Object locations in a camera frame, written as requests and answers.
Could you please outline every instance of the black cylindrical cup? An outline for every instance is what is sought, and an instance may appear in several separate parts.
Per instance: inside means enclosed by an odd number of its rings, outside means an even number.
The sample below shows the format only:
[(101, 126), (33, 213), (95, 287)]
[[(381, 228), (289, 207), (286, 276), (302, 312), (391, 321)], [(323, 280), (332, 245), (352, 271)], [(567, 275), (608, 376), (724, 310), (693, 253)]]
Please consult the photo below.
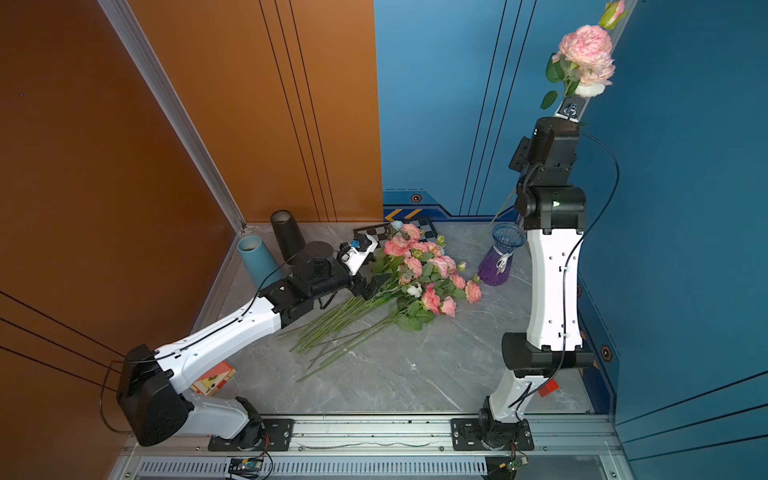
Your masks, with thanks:
[(299, 230), (299, 224), (293, 218), (293, 214), (288, 210), (278, 210), (270, 218), (272, 229), (277, 237), (277, 244), (280, 246), (280, 252), (283, 254), (283, 260), (288, 260), (304, 248), (306, 241), (304, 235)]

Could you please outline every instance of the purple glass vase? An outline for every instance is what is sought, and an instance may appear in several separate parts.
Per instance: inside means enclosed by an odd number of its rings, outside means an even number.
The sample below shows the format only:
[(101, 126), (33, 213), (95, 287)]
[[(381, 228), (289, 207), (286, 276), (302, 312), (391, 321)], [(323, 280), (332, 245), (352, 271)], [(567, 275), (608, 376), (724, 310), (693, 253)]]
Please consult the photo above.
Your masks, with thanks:
[(500, 223), (493, 228), (493, 247), (480, 262), (478, 275), (488, 285), (501, 285), (509, 279), (512, 253), (525, 244), (525, 232), (514, 223)]

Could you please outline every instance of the black wall stripe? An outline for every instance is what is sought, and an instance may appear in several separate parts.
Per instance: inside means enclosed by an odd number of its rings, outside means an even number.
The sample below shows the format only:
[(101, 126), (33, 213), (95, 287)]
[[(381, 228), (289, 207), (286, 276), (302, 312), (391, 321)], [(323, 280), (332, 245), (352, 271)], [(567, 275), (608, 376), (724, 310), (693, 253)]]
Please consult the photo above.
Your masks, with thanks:
[(711, 419), (699, 420), (698, 422), (689, 423), (687, 425), (681, 425), (681, 426), (675, 427), (673, 429), (667, 429), (667, 430), (663, 430), (661, 432), (651, 433), (649, 435), (643, 435), (641, 437), (637, 437), (636, 439), (626, 440), (626, 441), (622, 442), (622, 444), (629, 443), (629, 442), (636, 442), (637, 440), (642, 440), (642, 439), (648, 439), (650, 437), (655, 437), (656, 435), (661, 435), (663, 433), (674, 432), (675, 430), (687, 429), (688, 427), (692, 427), (694, 425), (701, 425), (702, 423), (712, 422), (713, 420), (725, 419), (727, 417), (731, 417), (731, 416), (734, 416), (734, 415), (739, 415), (740, 413), (746, 413), (746, 412), (751, 412), (753, 410), (764, 409), (767, 406), (768, 406), (768, 403), (764, 403), (762, 405), (758, 405), (758, 406), (754, 406), (754, 407), (749, 407), (748, 409), (742, 409), (742, 410), (738, 410), (736, 412), (726, 413), (724, 415), (719, 415), (719, 416), (716, 416), (716, 417), (712, 417)]
[(462, 204), (458, 208), (458, 214), (461, 215), (464, 209), (464, 197), (467, 194), (467, 186), (469, 185), (469, 174), (472, 172), (472, 159), (475, 156), (475, 148), (478, 144), (478, 136), (480, 134), (480, 123), (482, 122), (482, 114), (485, 110), (485, 99), (488, 97), (488, 86), (491, 84), (491, 73), (493, 73), (493, 64), (496, 60), (496, 50), (498, 49), (498, 39), (502, 35), (502, 25), (504, 24), (504, 13), (507, 11), (507, 1), (504, 0), (504, 8), (502, 9), (502, 19), (498, 23), (498, 34), (496, 34), (496, 45), (493, 47), (493, 56), (491, 57), (491, 68), (488, 70), (488, 80), (485, 82), (485, 93), (482, 97), (482, 106), (480, 107), (480, 117), (478, 118), (478, 127), (475, 131), (475, 143), (472, 144), (472, 154), (469, 156), (469, 166), (467, 167), (467, 179), (464, 181), (464, 193), (462, 194)]
[[(312, 118), (315, 121), (315, 131), (317, 132), (317, 142), (320, 145), (320, 157), (323, 159), (323, 169), (326, 172), (326, 181), (328, 182), (328, 194), (331, 197), (331, 207), (333, 208), (333, 219), (338, 222), (339, 218), (336, 215), (336, 202), (333, 200), (333, 188), (331, 186), (331, 179), (328, 177), (328, 167), (326, 165), (326, 154), (323, 151), (323, 138), (320, 137), (320, 127), (317, 124), (317, 115), (315, 114), (315, 102), (312, 100), (312, 89), (310, 88), (310, 79), (306, 74), (306, 65), (304, 64), (304, 53), (301, 50), (301, 41), (299, 40), (299, 29), (296, 27), (296, 16), (293, 14), (293, 3), (291, 2), (291, 0), (288, 0), (288, 5), (290, 5), (290, 16), (293, 20), (293, 30), (296, 32), (296, 43), (299, 45), (299, 56), (301, 57), (301, 68), (304, 70), (304, 80), (306, 81), (306, 91), (310, 95), (310, 109), (312, 110)], [(307, 140), (310, 142), (310, 145), (311, 145), (312, 141), (309, 139), (309, 136), (310, 134), (309, 132), (307, 132)]]
[(482, 171), (482, 163), (485, 158), (485, 149), (488, 147), (488, 138), (491, 136), (491, 128), (493, 128), (493, 119), (496, 116), (496, 107), (498, 106), (498, 96), (502, 92), (502, 84), (504, 84), (504, 73), (507, 71), (507, 63), (509, 63), (509, 53), (512, 50), (512, 42), (515, 40), (515, 33), (518, 30), (518, 20), (520, 19), (520, 11), (523, 8), (523, 0), (520, 1), (518, 6), (518, 14), (515, 17), (515, 26), (512, 27), (512, 35), (509, 37), (509, 46), (507, 47), (507, 57), (504, 60), (504, 68), (502, 69), (502, 78), (498, 82), (498, 90), (496, 91), (496, 100), (493, 102), (493, 111), (491, 112), (491, 121), (488, 123), (488, 132), (485, 134), (485, 143), (483, 144), (482, 154), (480, 155), (480, 165), (478, 166), (478, 174), (475, 177), (475, 186), (472, 188), (472, 199), (469, 201), (469, 208), (467, 214), (472, 209), (472, 203), (475, 201), (475, 192), (478, 189), (478, 180), (480, 180), (480, 172)]
[(14, 326), (14, 327), (16, 327), (17, 329), (20, 329), (22, 332), (26, 332), (26, 333), (29, 333), (30, 335), (36, 336), (36, 337), (38, 337), (39, 339), (42, 339), (42, 340), (44, 340), (44, 341), (46, 341), (46, 342), (48, 342), (48, 343), (52, 343), (53, 345), (56, 345), (56, 346), (57, 346), (57, 347), (59, 347), (60, 349), (64, 349), (64, 350), (67, 350), (69, 353), (74, 353), (75, 355), (77, 355), (77, 356), (79, 356), (79, 357), (81, 357), (81, 358), (84, 358), (84, 359), (86, 359), (86, 360), (89, 360), (89, 361), (91, 361), (91, 362), (95, 363), (96, 365), (101, 365), (101, 366), (103, 366), (104, 368), (108, 368), (108, 369), (112, 370), (113, 372), (117, 372), (117, 373), (120, 373), (120, 370), (116, 370), (116, 369), (113, 369), (112, 367), (110, 367), (109, 365), (107, 365), (107, 364), (105, 364), (105, 363), (101, 363), (101, 362), (99, 362), (99, 361), (97, 361), (97, 360), (94, 360), (94, 359), (92, 359), (90, 356), (86, 356), (86, 355), (83, 355), (82, 353), (79, 353), (79, 352), (75, 352), (73, 349), (71, 349), (71, 348), (68, 348), (68, 347), (66, 347), (66, 346), (63, 346), (63, 345), (62, 345), (62, 344), (60, 344), (60, 343), (56, 343), (56, 342), (54, 342), (53, 340), (51, 340), (51, 339), (49, 339), (49, 338), (47, 338), (47, 337), (45, 337), (45, 336), (43, 336), (43, 335), (40, 335), (39, 333), (35, 333), (35, 332), (32, 332), (31, 330), (29, 330), (29, 329), (26, 329), (26, 328), (24, 328), (24, 327), (23, 327), (23, 326), (21, 326), (21, 325), (17, 325), (16, 323), (13, 323), (11, 320), (6, 320), (6, 319), (4, 319), (4, 318), (2, 318), (2, 317), (0, 316), (0, 321), (2, 321), (2, 322), (5, 322), (5, 323), (7, 323), (7, 324), (8, 324), (8, 325), (10, 325), (10, 326)]
[(493, 166), (493, 157), (496, 155), (496, 147), (498, 146), (498, 139), (502, 135), (502, 128), (504, 128), (504, 119), (507, 116), (507, 108), (509, 108), (509, 99), (512, 96), (512, 89), (515, 87), (515, 80), (517, 80), (518, 77), (518, 69), (520, 68), (520, 61), (523, 58), (523, 51), (525, 50), (525, 42), (528, 40), (528, 33), (531, 30), (531, 22), (533, 21), (533, 14), (536, 12), (536, 4), (538, 3), (538, 0), (534, 0), (533, 2), (533, 9), (531, 10), (531, 17), (528, 20), (528, 27), (525, 29), (525, 37), (523, 37), (523, 45), (520, 48), (520, 55), (518, 56), (518, 64), (515, 66), (515, 74), (512, 75), (512, 85), (509, 87), (509, 94), (507, 95), (507, 104), (504, 106), (504, 113), (502, 114), (502, 124), (498, 126), (498, 132), (496, 132), (496, 142), (493, 144), (493, 151), (491, 152), (491, 161), (488, 162), (488, 170), (485, 172), (485, 180), (482, 184), (482, 191), (480, 192), (480, 200), (478, 200), (478, 207), (477, 210), (475, 210), (475, 215), (478, 214), (480, 211), (480, 205), (482, 204), (482, 196), (485, 194), (485, 185), (488, 184), (488, 174), (491, 173), (491, 167)]
[(692, 452), (693, 450), (708, 449), (710, 447), (720, 447), (723, 445), (730, 445), (732, 443), (748, 442), (750, 440), (764, 439), (768, 437), (768, 433), (765, 435), (756, 435), (754, 437), (747, 437), (745, 439), (729, 440), (728, 442), (712, 443), (709, 445), (702, 445), (701, 447), (691, 447), (690, 449), (675, 450), (674, 452), (657, 453), (656, 455), (647, 455), (644, 457), (629, 458), (630, 462), (636, 462), (637, 460), (646, 460), (648, 458), (663, 457), (665, 455), (674, 455), (675, 453)]
[(46, 313), (41, 312), (40, 310), (34, 308), (32, 305), (29, 305), (28, 303), (24, 303), (21, 300), (19, 300), (18, 298), (14, 297), (14, 296), (10, 296), (6, 292), (3, 292), (1, 290), (0, 290), (0, 294), (5, 296), (5, 297), (7, 297), (10, 300), (13, 300), (14, 302), (18, 303), (19, 305), (22, 305), (22, 306), (25, 306), (25, 307), (29, 308), (31, 311), (37, 313), (38, 315), (44, 316), (45, 318), (51, 320), (53, 323), (57, 323), (58, 325), (63, 326), (65, 329), (70, 330), (71, 332), (75, 332), (75, 333), (77, 333), (79, 336), (81, 336), (83, 338), (89, 339), (90, 341), (92, 341), (96, 345), (103, 346), (105, 349), (109, 350), (110, 352), (117, 353), (120, 357), (125, 357), (125, 355), (123, 355), (122, 353), (118, 352), (117, 350), (112, 349), (112, 348), (106, 346), (105, 344), (103, 344), (101, 342), (98, 342), (97, 340), (92, 339), (90, 336), (85, 335), (84, 333), (77, 331), (76, 329), (70, 327), (69, 325), (67, 325), (64, 322), (59, 322), (54, 317), (52, 317), (52, 316), (50, 316), (50, 315), (48, 315)]
[[(50, 363), (46, 363), (46, 362), (43, 362), (42, 360), (34, 359), (34, 358), (30, 357), (30, 356), (26, 356), (26, 355), (25, 355), (25, 354), (23, 354), (23, 353), (19, 353), (19, 352), (15, 351), (15, 350), (11, 350), (11, 349), (9, 349), (9, 348), (7, 348), (7, 347), (4, 347), (4, 346), (2, 346), (2, 345), (0, 345), (0, 349), (2, 349), (2, 350), (5, 350), (6, 352), (10, 352), (10, 353), (13, 353), (14, 355), (18, 355), (18, 356), (20, 356), (21, 358), (25, 358), (25, 359), (27, 359), (27, 360), (31, 360), (32, 362), (36, 362), (36, 363), (39, 363), (40, 365), (45, 365), (45, 366), (47, 366), (48, 368), (51, 368), (51, 369), (53, 369), (53, 370), (56, 370), (57, 372), (66, 373), (67, 375), (71, 375), (71, 376), (75, 377), (76, 379), (85, 380), (85, 381), (86, 381), (86, 382), (88, 382), (88, 383), (93, 383), (93, 384), (94, 384), (94, 385), (96, 385), (97, 387), (101, 388), (101, 384), (100, 384), (99, 382), (94, 382), (94, 381), (93, 381), (93, 380), (91, 380), (91, 379), (86, 379), (86, 378), (85, 378), (85, 377), (83, 377), (83, 376), (79, 376), (77, 373), (68, 372), (67, 370), (63, 370), (63, 369), (60, 369), (60, 368), (58, 368), (57, 366), (53, 366), (53, 365), (51, 365)], [(104, 388), (105, 388), (105, 389), (107, 389), (107, 390), (111, 390), (112, 392), (117, 392), (117, 390), (115, 390), (115, 389), (111, 389), (111, 388), (109, 388), (108, 386), (105, 386)]]
[(708, 391), (706, 391), (704, 393), (700, 393), (698, 395), (694, 395), (694, 396), (692, 396), (690, 398), (687, 398), (685, 400), (680, 400), (679, 402), (671, 403), (670, 405), (661, 407), (660, 409), (651, 410), (650, 412), (644, 413), (643, 415), (638, 415), (636, 417), (632, 417), (631, 419), (624, 420), (623, 422), (617, 423), (616, 426), (623, 425), (624, 423), (628, 423), (628, 422), (633, 422), (634, 420), (637, 420), (637, 419), (642, 419), (645, 416), (652, 415), (654, 413), (661, 412), (662, 410), (666, 410), (666, 409), (672, 408), (674, 406), (678, 406), (678, 405), (680, 405), (682, 403), (698, 399), (698, 398), (703, 397), (705, 395), (709, 395), (710, 393), (715, 393), (715, 392), (718, 392), (720, 390), (724, 390), (724, 389), (727, 389), (729, 387), (732, 387), (734, 385), (738, 385), (739, 383), (746, 382), (746, 381), (751, 380), (751, 379), (756, 379), (757, 377), (763, 376), (763, 375), (765, 375), (767, 373), (768, 373), (768, 370), (766, 370), (764, 372), (756, 373), (754, 375), (746, 377), (745, 379), (737, 380), (736, 382), (731, 382), (731, 383), (729, 383), (727, 385), (723, 385), (723, 386), (717, 387), (716, 389), (711, 389), (711, 390), (708, 390)]
[(312, 148), (312, 141), (310, 140), (310, 129), (306, 126), (306, 116), (304, 115), (304, 106), (301, 103), (301, 94), (299, 93), (299, 84), (296, 83), (296, 72), (293, 70), (293, 61), (290, 59), (290, 51), (288, 50), (288, 41), (286, 40), (286, 31), (283, 28), (283, 19), (280, 17), (280, 9), (277, 7), (277, 0), (275, 2), (275, 10), (277, 10), (277, 21), (280, 23), (280, 31), (283, 33), (283, 43), (286, 47), (286, 55), (288, 55), (288, 66), (290, 67), (290, 74), (293, 77), (293, 86), (296, 89), (296, 99), (299, 101), (299, 111), (301, 112), (301, 119), (304, 122), (304, 131), (306, 132), (306, 141), (310, 145), (310, 155), (312, 155), (312, 165), (315, 166), (315, 177), (317, 178), (317, 186), (320, 189), (320, 200), (323, 201), (323, 210), (326, 212), (326, 221), (330, 221), (328, 217), (328, 207), (326, 206), (326, 196), (323, 193), (323, 183), (320, 181), (320, 173), (317, 170), (317, 162), (315, 161), (315, 150)]
[(264, 19), (264, 28), (266, 28), (266, 36), (270, 40), (270, 47), (272, 48), (272, 55), (275, 58), (275, 67), (277, 67), (277, 74), (280, 77), (280, 84), (283, 86), (283, 95), (286, 98), (286, 106), (288, 107), (288, 115), (290, 115), (291, 124), (293, 124), (293, 133), (296, 135), (296, 143), (299, 145), (299, 153), (301, 154), (301, 161), (304, 163), (304, 173), (306, 174), (306, 182), (310, 186), (310, 193), (312, 194), (312, 202), (315, 204), (315, 212), (317, 213), (317, 221), (320, 220), (320, 211), (317, 209), (317, 199), (315, 198), (315, 191), (312, 188), (312, 182), (310, 181), (310, 171), (306, 167), (306, 159), (304, 158), (304, 151), (301, 148), (301, 142), (299, 141), (299, 131), (296, 129), (296, 122), (293, 120), (293, 112), (290, 110), (290, 103), (288, 102), (288, 92), (286, 91), (286, 85), (283, 81), (283, 74), (280, 73), (280, 64), (277, 63), (277, 53), (275, 53), (275, 45), (272, 43), (272, 35), (270, 34), (270, 27), (266, 23), (266, 15), (264, 14), (264, 6), (259, 0), (259, 8), (261, 8), (261, 16)]

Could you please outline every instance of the white ribbon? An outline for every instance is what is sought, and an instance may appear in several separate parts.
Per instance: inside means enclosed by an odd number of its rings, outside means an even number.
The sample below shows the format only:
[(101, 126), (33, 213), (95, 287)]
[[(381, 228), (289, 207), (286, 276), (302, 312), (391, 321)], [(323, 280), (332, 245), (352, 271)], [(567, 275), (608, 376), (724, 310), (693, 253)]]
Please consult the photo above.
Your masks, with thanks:
[(509, 258), (512, 256), (512, 252), (502, 253), (498, 251), (496, 245), (493, 246), (493, 250), (502, 256), (502, 258), (498, 259), (498, 262), (496, 262), (496, 273), (504, 273), (504, 270), (507, 269), (507, 260), (509, 260)]

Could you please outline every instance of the checkered board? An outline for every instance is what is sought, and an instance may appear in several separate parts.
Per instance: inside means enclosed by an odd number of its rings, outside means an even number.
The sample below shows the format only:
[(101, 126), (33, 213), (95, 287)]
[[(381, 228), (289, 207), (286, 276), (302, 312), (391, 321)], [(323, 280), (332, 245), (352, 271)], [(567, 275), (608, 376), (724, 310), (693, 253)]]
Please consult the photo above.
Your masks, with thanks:
[[(413, 225), (416, 225), (419, 229), (424, 230), (424, 233), (422, 233), (422, 242), (434, 242), (437, 236), (439, 235), (437, 233), (437, 230), (435, 230), (435, 225), (432, 224), (432, 221), (429, 218), (412, 218), (410, 220), (401, 220), (403, 223), (412, 223)], [(370, 225), (368, 227), (360, 227), (353, 230), (354, 233), (367, 233), (371, 237), (377, 239), (379, 241), (379, 246), (384, 247), (384, 243), (389, 239), (386, 234), (386, 228), (388, 227), (389, 223), (380, 223), (378, 225)]]

